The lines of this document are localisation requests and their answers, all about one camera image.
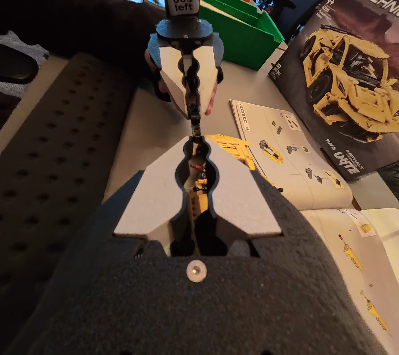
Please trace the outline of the person's left hand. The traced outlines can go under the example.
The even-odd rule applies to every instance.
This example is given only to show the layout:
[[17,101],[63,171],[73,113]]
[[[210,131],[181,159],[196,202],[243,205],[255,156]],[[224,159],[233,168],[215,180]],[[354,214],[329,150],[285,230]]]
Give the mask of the person's left hand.
[[211,94],[211,97],[210,97],[210,100],[209,100],[209,104],[208,104],[207,110],[205,111],[204,115],[210,115],[211,112],[212,112],[214,99],[215,99],[215,95],[216,95],[216,91],[217,91],[217,86],[218,86],[218,84],[217,84],[217,81],[216,81],[215,85],[214,85],[214,88],[212,90],[212,94]]

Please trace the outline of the instruction booklet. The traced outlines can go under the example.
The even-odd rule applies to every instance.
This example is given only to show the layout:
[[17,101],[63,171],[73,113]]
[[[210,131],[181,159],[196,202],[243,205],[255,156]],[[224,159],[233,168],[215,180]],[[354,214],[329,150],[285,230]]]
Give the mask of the instruction booklet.
[[382,242],[351,208],[347,182],[311,147],[295,115],[230,100],[256,169],[282,189],[321,237],[359,313],[389,354],[398,354],[399,238]]

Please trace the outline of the toy car set box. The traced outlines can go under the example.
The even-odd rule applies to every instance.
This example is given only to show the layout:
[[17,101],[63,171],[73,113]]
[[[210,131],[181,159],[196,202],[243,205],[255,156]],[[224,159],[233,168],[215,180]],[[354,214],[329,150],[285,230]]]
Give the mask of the toy car set box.
[[324,0],[269,72],[346,180],[398,163],[398,0]]

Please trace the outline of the green plastic bin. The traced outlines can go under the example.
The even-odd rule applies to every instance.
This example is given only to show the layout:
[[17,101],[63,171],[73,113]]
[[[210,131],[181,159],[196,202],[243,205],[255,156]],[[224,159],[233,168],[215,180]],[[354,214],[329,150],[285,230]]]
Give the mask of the green plastic bin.
[[253,70],[284,41],[269,14],[243,0],[200,0],[199,17],[219,34],[224,60]]

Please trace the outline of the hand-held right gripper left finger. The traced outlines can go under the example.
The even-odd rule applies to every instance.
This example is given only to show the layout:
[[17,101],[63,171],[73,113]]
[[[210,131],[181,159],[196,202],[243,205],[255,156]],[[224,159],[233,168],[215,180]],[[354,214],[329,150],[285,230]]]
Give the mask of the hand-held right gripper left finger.
[[158,241],[171,255],[171,244],[189,227],[185,183],[192,152],[192,137],[184,137],[144,170],[114,236]]

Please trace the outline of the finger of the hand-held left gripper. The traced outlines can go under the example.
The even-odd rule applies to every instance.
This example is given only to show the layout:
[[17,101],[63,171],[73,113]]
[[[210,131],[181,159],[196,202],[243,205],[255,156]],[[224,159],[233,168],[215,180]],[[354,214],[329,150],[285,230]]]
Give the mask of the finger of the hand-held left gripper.
[[208,109],[213,89],[217,83],[218,69],[212,46],[201,46],[194,50],[194,59],[199,69],[196,76],[199,80],[198,96],[200,114],[204,115]]
[[161,47],[161,77],[177,108],[190,119],[187,105],[187,86],[183,68],[183,54],[173,47]]

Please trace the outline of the dark perforated foam pad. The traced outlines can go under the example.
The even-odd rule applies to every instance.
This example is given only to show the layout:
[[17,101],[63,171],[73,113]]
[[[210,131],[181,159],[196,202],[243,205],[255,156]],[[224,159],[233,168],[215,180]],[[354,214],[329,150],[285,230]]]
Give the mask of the dark perforated foam pad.
[[127,73],[75,56],[1,154],[1,347],[31,316],[59,259],[100,206],[127,108]]

